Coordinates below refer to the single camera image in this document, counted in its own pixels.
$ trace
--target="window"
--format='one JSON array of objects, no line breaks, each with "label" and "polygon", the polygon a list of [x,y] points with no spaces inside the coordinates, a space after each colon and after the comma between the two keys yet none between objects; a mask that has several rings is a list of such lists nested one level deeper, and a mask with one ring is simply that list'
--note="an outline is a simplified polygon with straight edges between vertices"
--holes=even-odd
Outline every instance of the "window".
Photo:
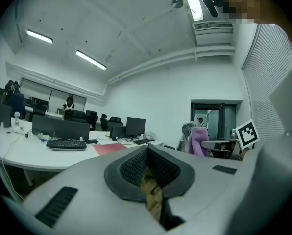
[{"label": "window", "polygon": [[[67,100],[70,93],[63,92],[51,87],[32,82],[27,79],[21,81],[21,93],[26,99],[37,98],[48,102],[48,111],[57,112],[62,109],[64,102]],[[84,111],[86,98],[73,95],[74,107],[76,110]]]}]

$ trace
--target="fluorescent light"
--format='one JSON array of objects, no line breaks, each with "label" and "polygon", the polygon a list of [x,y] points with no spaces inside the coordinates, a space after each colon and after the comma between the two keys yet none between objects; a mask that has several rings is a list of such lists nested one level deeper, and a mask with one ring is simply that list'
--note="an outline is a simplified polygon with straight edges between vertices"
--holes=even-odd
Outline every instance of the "fluorescent light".
[{"label": "fluorescent light", "polygon": [[36,38],[38,38],[40,40],[43,40],[43,41],[45,41],[47,43],[52,44],[52,39],[49,38],[49,37],[43,36],[41,34],[38,34],[38,33],[34,32],[34,31],[31,31],[31,30],[27,30],[27,34],[32,36],[32,37],[36,37]]},{"label": "fluorescent light", "polygon": [[203,13],[201,11],[200,1],[199,0],[187,0],[187,2],[189,3],[194,21],[203,20],[204,16],[203,16]]},{"label": "fluorescent light", "polygon": [[102,68],[103,70],[105,70],[107,68],[105,65],[101,64],[100,62],[97,62],[96,60],[94,60],[93,58],[91,58],[88,55],[84,54],[83,52],[80,52],[79,50],[76,52],[76,54],[79,57],[84,58],[88,62],[91,62],[92,64],[96,65],[97,67]]}]

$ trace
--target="purple chair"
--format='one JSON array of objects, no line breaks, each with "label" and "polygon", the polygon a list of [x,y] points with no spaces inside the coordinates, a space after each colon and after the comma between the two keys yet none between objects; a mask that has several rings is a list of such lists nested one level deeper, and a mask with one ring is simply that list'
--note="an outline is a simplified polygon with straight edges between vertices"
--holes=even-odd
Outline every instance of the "purple chair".
[{"label": "purple chair", "polygon": [[195,127],[191,131],[191,142],[189,153],[202,157],[207,157],[207,149],[200,146],[200,142],[208,141],[208,131],[205,127]]}]

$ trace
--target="black monitor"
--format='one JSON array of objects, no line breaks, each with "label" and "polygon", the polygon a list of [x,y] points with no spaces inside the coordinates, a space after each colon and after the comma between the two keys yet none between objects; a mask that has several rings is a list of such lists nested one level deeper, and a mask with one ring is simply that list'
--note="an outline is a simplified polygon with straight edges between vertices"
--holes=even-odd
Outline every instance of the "black monitor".
[{"label": "black monitor", "polygon": [[54,136],[61,139],[76,139],[82,137],[87,140],[90,126],[87,123],[62,121],[59,119],[34,115],[33,134],[42,132],[45,135]]},{"label": "black monitor", "polygon": [[145,119],[127,117],[126,120],[126,136],[138,136],[145,132]]},{"label": "black monitor", "polygon": [[86,116],[97,116],[97,112],[86,110]]},{"label": "black monitor", "polygon": [[3,122],[5,128],[11,126],[12,108],[0,103],[0,124]]},{"label": "black monitor", "polygon": [[113,141],[118,139],[126,138],[126,127],[125,126],[112,126],[112,133],[110,132],[110,137]]}]

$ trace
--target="keyboard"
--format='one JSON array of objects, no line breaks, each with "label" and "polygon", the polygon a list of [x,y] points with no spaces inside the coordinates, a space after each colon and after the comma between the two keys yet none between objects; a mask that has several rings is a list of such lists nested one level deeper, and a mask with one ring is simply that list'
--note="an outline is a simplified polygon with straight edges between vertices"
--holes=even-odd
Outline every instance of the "keyboard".
[{"label": "keyboard", "polygon": [[86,143],[82,141],[48,140],[46,146],[56,149],[85,149]]},{"label": "keyboard", "polygon": [[144,144],[144,143],[148,143],[150,141],[151,140],[149,140],[149,139],[140,139],[140,140],[134,141],[134,143],[137,144],[137,145],[141,145],[141,144]]}]

